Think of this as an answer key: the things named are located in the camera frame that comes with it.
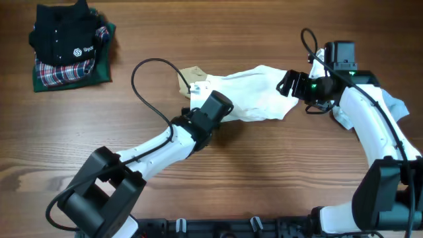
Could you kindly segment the beige and tan shirt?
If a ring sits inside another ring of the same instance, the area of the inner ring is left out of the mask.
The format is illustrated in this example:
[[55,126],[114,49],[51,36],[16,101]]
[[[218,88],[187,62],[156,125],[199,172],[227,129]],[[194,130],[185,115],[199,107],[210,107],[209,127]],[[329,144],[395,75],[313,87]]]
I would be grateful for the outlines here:
[[190,99],[191,83],[209,81],[212,91],[218,91],[232,101],[234,109],[223,118],[224,122],[282,120],[299,101],[291,95],[282,96],[276,90],[286,70],[259,65],[231,75],[216,76],[194,66],[181,69],[180,72],[179,92],[183,96]]

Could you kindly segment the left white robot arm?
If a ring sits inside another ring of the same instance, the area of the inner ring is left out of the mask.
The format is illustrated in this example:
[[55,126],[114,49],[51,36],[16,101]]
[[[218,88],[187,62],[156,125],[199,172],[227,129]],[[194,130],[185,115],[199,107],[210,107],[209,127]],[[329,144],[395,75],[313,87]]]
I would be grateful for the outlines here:
[[58,208],[85,237],[133,237],[138,224],[131,212],[146,182],[207,146],[232,109],[226,96],[212,91],[200,108],[173,118],[141,145],[116,153],[96,149],[57,198]]

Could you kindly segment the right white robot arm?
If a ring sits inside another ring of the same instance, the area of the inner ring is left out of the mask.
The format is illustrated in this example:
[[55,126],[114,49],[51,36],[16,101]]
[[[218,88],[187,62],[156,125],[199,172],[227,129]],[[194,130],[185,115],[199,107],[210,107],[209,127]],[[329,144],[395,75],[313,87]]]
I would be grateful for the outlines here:
[[309,62],[310,73],[289,70],[277,91],[321,110],[335,102],[351,121],[369,165],[351,201],[319,209],[321,231],[421,230],[422,155],[389,112],[375,75],[358,70],[355,44],[328,42]]

